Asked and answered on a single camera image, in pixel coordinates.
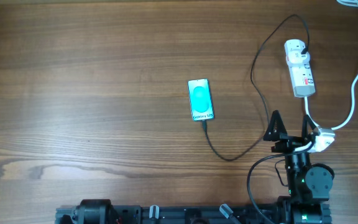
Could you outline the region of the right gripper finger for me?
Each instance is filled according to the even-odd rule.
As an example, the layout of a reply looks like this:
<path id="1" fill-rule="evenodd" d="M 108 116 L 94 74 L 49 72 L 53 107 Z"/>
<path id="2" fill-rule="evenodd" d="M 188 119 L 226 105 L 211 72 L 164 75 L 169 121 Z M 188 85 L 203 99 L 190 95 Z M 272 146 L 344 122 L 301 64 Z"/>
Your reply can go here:
<path id="1" fill-rule="evenodd" d="M 301 129 L 301 138 L 303 142 L 310 142 L 315 140 L 314 129 L 316 125 L 312 121 L 309 115 L 304 115 L 302 129 Z"/>
<path id="2" fill-rule="evenodd" d="M 288 133 L 278 110 L 273 111 L 268 128 L 263 136 L 264 141 L 282 141 L 288 139 Z"/>

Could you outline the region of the Galaxy S25 smartphone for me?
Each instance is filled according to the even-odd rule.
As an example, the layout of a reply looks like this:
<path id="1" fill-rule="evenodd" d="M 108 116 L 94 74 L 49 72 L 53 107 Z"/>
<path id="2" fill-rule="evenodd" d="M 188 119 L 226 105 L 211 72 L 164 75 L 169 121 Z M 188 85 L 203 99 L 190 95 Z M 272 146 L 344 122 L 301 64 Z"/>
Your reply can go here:
<path id="1" fill-rule="evenodd" d="M 192 120 L 214 119 L 213 101 L 208 79 L 189 80 L 188 92 Z"/>

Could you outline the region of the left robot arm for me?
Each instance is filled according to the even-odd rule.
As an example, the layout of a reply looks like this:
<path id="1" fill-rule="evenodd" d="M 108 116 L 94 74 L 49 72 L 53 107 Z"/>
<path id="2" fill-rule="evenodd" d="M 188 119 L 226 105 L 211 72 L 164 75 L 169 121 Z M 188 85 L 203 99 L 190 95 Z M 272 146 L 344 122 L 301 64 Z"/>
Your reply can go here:
<path id="1" fill-rule="evenodd" d="M 111 224 L 114 214 L 109 199 L 85 199 L 74 208 L 71 215 L 75 223 L 82 224 Z"/>

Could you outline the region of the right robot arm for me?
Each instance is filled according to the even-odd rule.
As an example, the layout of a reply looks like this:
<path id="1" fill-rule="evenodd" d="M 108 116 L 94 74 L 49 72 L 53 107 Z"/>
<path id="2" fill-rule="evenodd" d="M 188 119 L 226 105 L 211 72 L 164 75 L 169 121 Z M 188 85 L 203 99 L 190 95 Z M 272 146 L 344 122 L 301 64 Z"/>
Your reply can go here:
<path id="1" fill-rule="evenodd" d="M 333 222 L 326 202 L 333 186 L 334 171 L 325 164 L 312 164 L 310 154 L 327 149 L 334 138 L 332 129 L 315 125 L 308 115 L 303 118 L 301 136 L 291 136 L 279 111 L 272 113 L 264 140 L 274 142 L 272 152 L 284 156 L 289 196 L 278 198 L 269 220 L 273 223 Z"/>

